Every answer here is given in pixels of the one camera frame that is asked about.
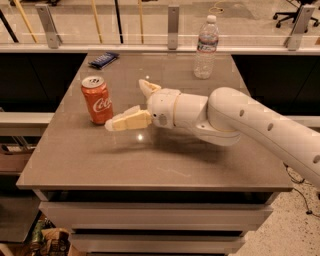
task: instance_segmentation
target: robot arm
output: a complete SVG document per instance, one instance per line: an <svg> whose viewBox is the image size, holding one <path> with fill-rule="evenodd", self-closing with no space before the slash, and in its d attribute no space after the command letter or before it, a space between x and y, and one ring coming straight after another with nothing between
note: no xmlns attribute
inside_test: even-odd
<svg viewBox="0 0 320 256"><path fill-rule="evenodd" d="M145 128L153 123L186 128L199 139L221 146L236 143L244 133L320 188L319 133L232 88L218 88L205 97L162 89L145 80L139 84L148 109L135 107L127 115L126 111L115 116L106 122L107 130Z"/></svg>

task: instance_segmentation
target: drawer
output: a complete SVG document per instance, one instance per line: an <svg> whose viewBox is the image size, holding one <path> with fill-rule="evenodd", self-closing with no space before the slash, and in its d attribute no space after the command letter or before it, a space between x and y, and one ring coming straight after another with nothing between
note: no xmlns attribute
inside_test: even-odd
<svg viewBox="0 0 320 256"><path fill-rule="evenodd" d="M126 236L73 234L77 250L105 253L141 254L230 254L244 244L240 237Z"/></svg>
<svg viewBox="0 0 320 256"><path fill-rule="evenodd" d="M70 232L109 230L233 230L257 228L268 205L42 202L40 210Z"/></svg>

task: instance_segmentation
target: water bottle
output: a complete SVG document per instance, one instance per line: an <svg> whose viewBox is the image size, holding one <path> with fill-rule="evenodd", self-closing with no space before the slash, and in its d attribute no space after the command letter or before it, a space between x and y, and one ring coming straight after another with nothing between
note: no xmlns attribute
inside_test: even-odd
<svg viewBox="0 0 320 256"><path fill-rule="evenodd" d="M208 15L207 22L202 25L199 33L194 74L201 79L210 77L213 69L214 53L219 41L219 30L216 16Z"/></svg>

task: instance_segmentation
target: coca-cola can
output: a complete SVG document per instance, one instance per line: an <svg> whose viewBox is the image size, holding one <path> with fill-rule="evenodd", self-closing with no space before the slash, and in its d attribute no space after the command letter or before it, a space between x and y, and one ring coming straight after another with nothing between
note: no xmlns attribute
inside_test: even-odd
<svg viewBox="0 0 320 256"><path fill-rule="evenodd" d="M82 81L81 91L86 99L91 121L102 125L113 117L108 87L100 76L88 76Z"/></svg>

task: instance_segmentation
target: bottle cap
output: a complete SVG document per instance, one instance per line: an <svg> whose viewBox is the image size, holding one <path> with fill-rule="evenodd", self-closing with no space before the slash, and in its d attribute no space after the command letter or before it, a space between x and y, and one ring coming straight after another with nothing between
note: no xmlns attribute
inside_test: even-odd
<svg viewBox="0 0 320 256"><path fill-rule="evenodd" d="M207 22L208 23L216 23L217 17L215 15L208 15Z"/></svg>

